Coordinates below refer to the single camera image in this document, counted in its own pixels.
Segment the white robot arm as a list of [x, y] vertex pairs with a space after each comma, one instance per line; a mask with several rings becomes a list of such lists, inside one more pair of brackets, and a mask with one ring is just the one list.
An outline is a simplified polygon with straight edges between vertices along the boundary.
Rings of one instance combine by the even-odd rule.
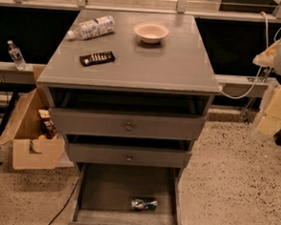
[[[281, 76], [281, 38], [265, 51], [257, 54], [252, 62], [259, 67], [271, 67]], [[268, 87], [261, 100], [260, 113], [254, 120], [254, 133], [260, 138], [274, 136], [281, 131], [281, 85]]]

